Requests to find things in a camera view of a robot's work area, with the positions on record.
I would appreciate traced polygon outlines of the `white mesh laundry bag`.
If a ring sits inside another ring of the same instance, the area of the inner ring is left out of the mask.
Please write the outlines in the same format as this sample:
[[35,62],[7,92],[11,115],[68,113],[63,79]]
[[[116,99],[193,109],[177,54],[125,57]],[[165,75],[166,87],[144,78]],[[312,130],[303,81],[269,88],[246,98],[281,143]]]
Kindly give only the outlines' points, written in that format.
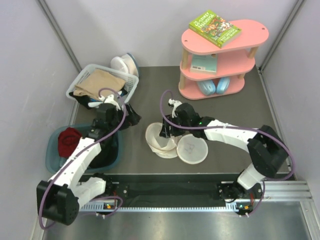
[[145,131],[145,140],[151,151],[163,159],[178,157],[184,163],[196,165],[202,163],[208,156],[209,148],[205,140],[192,134],[184,136],[160,136],[162,124],[154,122]]

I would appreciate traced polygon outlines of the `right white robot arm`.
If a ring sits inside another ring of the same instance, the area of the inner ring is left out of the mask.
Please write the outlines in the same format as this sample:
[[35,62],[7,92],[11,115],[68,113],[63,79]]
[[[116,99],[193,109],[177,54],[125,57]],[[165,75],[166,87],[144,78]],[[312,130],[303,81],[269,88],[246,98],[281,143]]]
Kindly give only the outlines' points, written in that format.
[[161,137],[178,137],[189,132],[196,138],[231,145],[249,154],[251,164],[239,174],[233,185],[233,192],[239,198],[249,195],[252,187],[261,180],[273,179],[289,156],[286,145],[268,125],[241,128],[213,117],[201,117],[186,102],[170,99],[168,105],[172,112],[163,116]]

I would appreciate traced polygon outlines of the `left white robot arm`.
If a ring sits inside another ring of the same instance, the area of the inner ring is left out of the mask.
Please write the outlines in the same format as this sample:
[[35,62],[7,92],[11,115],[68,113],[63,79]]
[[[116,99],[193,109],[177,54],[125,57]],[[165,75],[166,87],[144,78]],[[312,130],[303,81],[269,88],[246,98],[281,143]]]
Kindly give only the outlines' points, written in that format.
[[137,125],[140,119],[129,103],[121,107],[103,103],[98,108],[90,129],[65,164],[36,187],[37,213],[42,229],[45,228],[43,218],[68,226],[75,221],[80,209],[95,197],[106,199],[113,194],[113,185],[101,173],[95,173],[83,184],[78,182],[91,162],[109,147],[112,136]]

